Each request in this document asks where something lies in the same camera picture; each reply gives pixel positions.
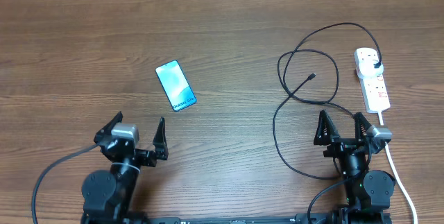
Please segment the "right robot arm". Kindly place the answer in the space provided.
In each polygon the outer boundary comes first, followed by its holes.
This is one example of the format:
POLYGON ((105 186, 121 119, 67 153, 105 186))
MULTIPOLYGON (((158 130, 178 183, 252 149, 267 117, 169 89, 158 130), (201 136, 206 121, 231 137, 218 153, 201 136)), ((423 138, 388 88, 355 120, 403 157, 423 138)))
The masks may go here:
POLYGON ((314 144, 325 146, 325 157, 339 161, 341 181, 322 190, 344 186, 347 203, 318 218, 320 223, 390 223, 384 210, 391 204, 396 180, 386 171, 370 170, 373 155, 383 150, 393 133, 385 126, 371 124, 358 112, 353 116, 355 136, 342 138, 327 111, 320 111, 314 144))

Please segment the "blue screen smartphone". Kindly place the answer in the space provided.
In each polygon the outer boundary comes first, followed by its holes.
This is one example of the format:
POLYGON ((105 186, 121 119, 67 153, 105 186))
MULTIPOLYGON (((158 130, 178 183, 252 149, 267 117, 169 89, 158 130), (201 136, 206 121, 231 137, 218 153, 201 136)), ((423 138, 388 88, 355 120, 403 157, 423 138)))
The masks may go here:
POLYGON ((196 96, 177 60, 155 69, 173 111, 181 111, 197 102, 196 96))

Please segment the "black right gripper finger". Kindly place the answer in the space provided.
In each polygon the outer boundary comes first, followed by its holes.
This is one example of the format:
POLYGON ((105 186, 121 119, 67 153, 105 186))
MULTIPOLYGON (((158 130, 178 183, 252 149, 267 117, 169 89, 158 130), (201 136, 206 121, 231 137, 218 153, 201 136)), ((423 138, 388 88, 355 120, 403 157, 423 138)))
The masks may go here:
POLYGON ((355 121, 356 140, 366 141, 368 136, 367 129, 369 129, 372 125, 361 112, 357 112, 356 114, 354 114, 353 119, 355 121))
POLYGON ((321 110, 318 118, 318 127, 314 137, 314 145, 328 146, 337 142, 340 135, 326 110, 321 110))

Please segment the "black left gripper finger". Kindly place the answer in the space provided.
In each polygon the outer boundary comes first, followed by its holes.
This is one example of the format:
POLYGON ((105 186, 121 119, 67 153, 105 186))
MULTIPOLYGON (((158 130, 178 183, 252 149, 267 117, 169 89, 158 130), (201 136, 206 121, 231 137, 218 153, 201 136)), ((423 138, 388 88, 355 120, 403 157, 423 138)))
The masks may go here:
POLYGON ((167 160, 169 156, 169 150, 165 135, 165 119, 160 118, 155 136, 153 138, 153 145, 155 147, 155 155, 157 160, 167 160))
POLYGON ((106 136, 110 136, 112 129, 123 120, 122 112, 118 112, 110 122, 105 124, 94 136, 94 143, 98 144, 102 141, 102 139, 106 136))

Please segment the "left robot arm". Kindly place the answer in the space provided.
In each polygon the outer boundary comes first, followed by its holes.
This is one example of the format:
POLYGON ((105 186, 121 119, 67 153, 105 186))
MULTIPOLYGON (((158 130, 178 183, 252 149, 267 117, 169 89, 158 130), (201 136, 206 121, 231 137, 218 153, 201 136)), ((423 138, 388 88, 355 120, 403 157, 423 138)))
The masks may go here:
POLYGON ((95 134, 94 143, 112 164, 109 170, 94 171, 83 181, 81 223, 150 222, 144 212, 130 211, 130 204, 141 167, 155 167, 157 161, 168 159, 165 119, 160 118, 153 138, 154 150, 139 149, 138 127, 122 120, 123 114, 118 112, 95 134))

